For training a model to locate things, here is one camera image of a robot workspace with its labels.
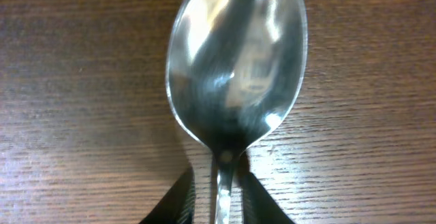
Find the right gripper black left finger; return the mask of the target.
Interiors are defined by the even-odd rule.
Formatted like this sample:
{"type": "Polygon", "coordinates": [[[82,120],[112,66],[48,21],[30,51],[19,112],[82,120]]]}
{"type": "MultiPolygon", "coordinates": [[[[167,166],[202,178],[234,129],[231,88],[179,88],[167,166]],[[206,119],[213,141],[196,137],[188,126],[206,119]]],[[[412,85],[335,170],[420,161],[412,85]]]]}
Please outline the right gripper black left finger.
{"type": "Polygon", "coordinates": [[[193,168],[187,168],[139,224],[193,224],[196,187],[193,168]]]}

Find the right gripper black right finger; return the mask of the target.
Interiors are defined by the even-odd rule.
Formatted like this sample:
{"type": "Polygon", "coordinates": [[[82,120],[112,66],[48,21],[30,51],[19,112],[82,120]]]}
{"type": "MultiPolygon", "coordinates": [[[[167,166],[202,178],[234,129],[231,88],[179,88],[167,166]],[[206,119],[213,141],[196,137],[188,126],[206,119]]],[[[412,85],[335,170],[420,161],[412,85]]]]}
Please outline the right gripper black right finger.
{"type": "Polygon", "coordinates": [[[243,190],[244,224],[295,224],[253,173],[245,174],[240,183],[243,190]]]}

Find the large metal spoon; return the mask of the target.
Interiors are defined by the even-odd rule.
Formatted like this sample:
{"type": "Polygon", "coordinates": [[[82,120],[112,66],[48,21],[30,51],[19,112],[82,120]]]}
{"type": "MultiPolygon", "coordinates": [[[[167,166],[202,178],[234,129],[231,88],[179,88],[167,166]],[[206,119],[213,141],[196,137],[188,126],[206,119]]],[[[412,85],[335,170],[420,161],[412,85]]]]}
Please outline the large metal spoon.
{"type": "Polygon", "coordinates": [[[290,113],[308,55],[304,0],[183,0],[166,59],[171,111],[217,166],[216,223],[230,220],[240,156],[290,113]]]}

